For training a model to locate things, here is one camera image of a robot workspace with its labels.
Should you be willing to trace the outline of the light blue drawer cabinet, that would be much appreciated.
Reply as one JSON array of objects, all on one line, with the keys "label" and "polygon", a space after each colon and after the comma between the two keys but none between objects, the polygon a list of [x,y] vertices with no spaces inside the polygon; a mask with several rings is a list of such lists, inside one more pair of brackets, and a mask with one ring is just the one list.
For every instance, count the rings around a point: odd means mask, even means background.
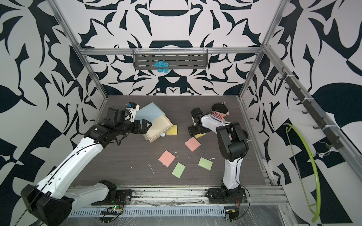
[{"label": "light blue drawer cabinet", "polygon": [[151,102],[137,111],[135,120],[139,120],[140,122],[142,122],[142,120],[153,122],[164,114],[165,113],[155,103]]}]

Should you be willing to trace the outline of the cream top drawer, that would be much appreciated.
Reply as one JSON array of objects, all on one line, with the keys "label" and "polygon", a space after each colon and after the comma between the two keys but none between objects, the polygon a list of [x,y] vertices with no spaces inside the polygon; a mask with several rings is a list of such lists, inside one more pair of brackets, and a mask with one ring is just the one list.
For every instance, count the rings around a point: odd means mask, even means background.
[{"label": "cream top drawer", "polygon": [[165,114],[163,114],[152,122],[151,128],[145,135],[143,135],[143,137],[147,141],[152,143],[156,139],[160,138],[161,134],[167,133],[172,127],[173,124],[171,123],[171,121],[167,118]]}]

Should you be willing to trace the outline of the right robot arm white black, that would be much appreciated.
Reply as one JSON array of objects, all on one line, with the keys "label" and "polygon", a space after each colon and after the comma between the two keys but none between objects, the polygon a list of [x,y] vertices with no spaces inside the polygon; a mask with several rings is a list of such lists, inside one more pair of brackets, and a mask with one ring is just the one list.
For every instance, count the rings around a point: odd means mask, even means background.
[{"label": "right robot arm white black", "polygon": [[242,190],[239,179],[241,164],[249,150],[248,133],[238,122],[226,121],[228,115],[228,108],[221,103],[214,104],[210,113],[194,108],[191,110],[193,125],[188,127],[192,137],[208,132],[217,135],[219,151],[225,163],[221,186],[221,195],[225,199],[237,196]]}]

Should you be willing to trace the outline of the yellow sticky note pad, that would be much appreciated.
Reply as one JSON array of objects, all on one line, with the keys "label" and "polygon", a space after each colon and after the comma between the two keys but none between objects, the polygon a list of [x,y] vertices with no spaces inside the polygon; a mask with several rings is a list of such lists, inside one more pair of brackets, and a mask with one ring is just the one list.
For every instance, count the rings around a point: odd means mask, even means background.
[{"label": "yellow sticky note pad", "polygon": [[200,138],[200,137],[205,136],[205,135],[206,135],[205,133],[201,133],[201,134],[195,135],[194,137],[197,139],[197,138]]},{"label": "yellow sticky note pad", "polygon": [[169,131],[166,132],[167,135],[178,135],[178,125],[173,125]]}]

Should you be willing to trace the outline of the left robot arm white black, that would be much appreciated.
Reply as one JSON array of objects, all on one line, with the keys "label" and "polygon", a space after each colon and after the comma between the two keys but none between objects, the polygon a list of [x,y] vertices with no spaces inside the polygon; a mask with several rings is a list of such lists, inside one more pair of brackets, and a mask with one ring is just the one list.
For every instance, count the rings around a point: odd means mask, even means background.
[{"label": "left robot arm white black", "polygon": [[146,134],[152,123],[136,120],[139,105],[130,102],[124,109],[110,107],[107,115],[93,125],[76,148],[37,185],[27,185],[21,191],[26,212],[48,226],[58,226],[74,211],[96,202],[116,202],[117,186],[110,181],[68,192],[70,185],[88,163],[110,143],[121,144],[129,134]]}]

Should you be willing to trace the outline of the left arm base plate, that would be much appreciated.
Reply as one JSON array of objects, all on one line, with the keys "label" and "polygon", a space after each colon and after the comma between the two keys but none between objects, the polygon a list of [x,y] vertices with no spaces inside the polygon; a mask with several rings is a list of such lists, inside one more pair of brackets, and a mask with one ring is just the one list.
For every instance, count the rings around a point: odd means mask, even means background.
[{"label": "left arm base plate", "polygon": [[94,202],[92,206],[101,206],[101,205],[126,205],[132,200],[133,190],[123,189],[123,190],[111,190],[107,197],[99,202]]}]

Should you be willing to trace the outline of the pink sticky note pad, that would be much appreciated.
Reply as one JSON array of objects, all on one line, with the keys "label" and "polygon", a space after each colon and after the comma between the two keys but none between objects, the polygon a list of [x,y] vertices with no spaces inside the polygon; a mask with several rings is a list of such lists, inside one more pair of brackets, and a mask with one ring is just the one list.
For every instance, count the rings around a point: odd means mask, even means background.
[{"label": "pink sticky note pad", "polygon": [[159,158],[158,160],[165,165],[166,167],[169,167],[171,165],[171,163],[175,160],[175,156],[173,154],[171,154],[169,151],[165,151]]},{"label": "pink sticky note pad", "polygon": [[186,141],[185,145],[192,152],[194,152],[195,150],[197,150],[201,146],[201,144],[194,137],[192,137],[188,141]]}]

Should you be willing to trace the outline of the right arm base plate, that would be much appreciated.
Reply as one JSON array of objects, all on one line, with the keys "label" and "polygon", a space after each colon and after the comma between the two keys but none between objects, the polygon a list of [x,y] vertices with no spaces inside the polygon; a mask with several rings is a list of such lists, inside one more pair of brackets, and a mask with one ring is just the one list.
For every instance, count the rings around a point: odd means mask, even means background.
[{"label": "right arm base plate", "polygon": [[209,188],[205,194],[210,203],[248,203],[248,197],[244,188],[240,186],[235,189]]}]

